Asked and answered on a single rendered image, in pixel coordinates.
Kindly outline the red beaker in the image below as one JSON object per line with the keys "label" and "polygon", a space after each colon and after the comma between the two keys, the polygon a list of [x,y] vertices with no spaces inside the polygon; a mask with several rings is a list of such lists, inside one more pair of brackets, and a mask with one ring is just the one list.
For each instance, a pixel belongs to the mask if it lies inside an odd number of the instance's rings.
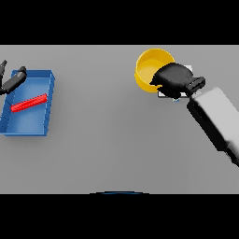
{"label": "red beaker", "polygon": [[28,109],[33,106],[41,105],[46,103],[48,100],[48,96],[44,93],[42,95],[37,95],[31,99],[24,100],[22,102],[18,102],[10,107],[10,110],[13,113],[20,112],[22,110]]}

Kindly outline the yellow bowl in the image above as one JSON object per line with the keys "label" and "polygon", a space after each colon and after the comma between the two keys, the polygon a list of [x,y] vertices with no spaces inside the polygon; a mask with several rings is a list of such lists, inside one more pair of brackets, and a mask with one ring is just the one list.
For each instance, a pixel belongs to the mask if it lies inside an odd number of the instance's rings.
{"label": "yellow bowl", "polygon": [[147,93],[157,93],[158,86],[150,85],[153,75],[163,66],[175,61],[164,49],[147,49],[138,57],[134,69],[137,86]]}

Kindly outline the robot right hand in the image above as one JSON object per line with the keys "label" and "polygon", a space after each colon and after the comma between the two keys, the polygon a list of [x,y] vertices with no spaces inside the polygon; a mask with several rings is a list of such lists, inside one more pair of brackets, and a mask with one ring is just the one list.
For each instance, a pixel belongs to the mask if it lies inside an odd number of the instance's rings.
{"label": "robot right hand", "polygon": [[169,63],[153,75],[150,85],[158,86],[158,91],[165,96],[177,99],[181,92],[191,97],[205,85],[205,78],[194,76],[180,63]]}

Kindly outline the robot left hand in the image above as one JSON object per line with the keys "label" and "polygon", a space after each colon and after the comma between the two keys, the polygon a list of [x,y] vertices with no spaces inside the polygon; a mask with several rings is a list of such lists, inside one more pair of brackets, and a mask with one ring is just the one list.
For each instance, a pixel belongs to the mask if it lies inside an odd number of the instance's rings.
{"label": "robot left hand", "polygon": [[8,81],[3,81],[7,60],[0,63],[0,95],[10,94],[15,91],[27,78],[26,67],[22,66]]}

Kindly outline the blue tray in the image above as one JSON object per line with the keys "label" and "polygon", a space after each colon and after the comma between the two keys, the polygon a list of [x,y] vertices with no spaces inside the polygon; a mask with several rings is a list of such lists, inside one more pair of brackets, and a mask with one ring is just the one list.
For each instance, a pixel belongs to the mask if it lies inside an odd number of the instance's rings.
{"label": "blue tray", "polygon": [[0,134],[46,136],[54,81],[51,70],[27,70],[26,80],[5,97],[0,115]]}

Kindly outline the pale square measuring scale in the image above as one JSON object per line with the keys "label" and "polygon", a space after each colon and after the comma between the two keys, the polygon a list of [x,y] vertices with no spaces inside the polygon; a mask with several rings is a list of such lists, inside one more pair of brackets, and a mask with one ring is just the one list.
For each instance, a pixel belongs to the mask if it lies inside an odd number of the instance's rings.
{"label": "pale square measuring scale", "polygon": [[[191,72],[192,72],[192,67],[191,65],[184,65],[186,68],[188,68]],[[162,92],[158,91],[158,97],[159,98],[162,98],[162,99],[171,99],[173,102],[179,102],[180,99],[183,99],[183,98],[188,98],[188,96],[186,95],[186,93],[184,92],[181,92],[181,96],[177,99],[174,99],[174,98],[170,98],[168,96],[165,96]]]}

